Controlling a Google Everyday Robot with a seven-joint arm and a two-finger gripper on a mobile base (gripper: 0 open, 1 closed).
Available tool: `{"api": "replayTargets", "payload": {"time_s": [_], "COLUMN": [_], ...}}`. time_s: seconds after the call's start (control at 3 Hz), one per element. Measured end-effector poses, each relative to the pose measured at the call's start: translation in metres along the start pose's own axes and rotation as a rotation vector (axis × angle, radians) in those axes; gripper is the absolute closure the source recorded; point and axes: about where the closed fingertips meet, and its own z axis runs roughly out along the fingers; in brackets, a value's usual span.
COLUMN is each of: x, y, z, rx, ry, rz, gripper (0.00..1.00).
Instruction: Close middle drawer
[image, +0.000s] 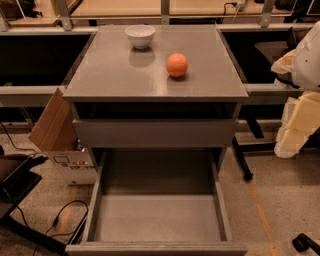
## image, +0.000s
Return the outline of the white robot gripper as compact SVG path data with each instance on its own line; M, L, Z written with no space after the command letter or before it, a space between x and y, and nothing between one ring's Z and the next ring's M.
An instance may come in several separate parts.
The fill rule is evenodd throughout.
M280 158L293 157L319 128L320 93L307 91L298 98L289 97L284 106L274 153Z

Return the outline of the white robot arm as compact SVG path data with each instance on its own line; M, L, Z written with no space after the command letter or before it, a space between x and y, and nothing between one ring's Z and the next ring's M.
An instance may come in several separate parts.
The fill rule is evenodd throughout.
M278 157L291 158L320 128L320 22L294 50L274 62L271 70L277 74L290 73L293 84L303 90L297 99L288 98L274 148Z

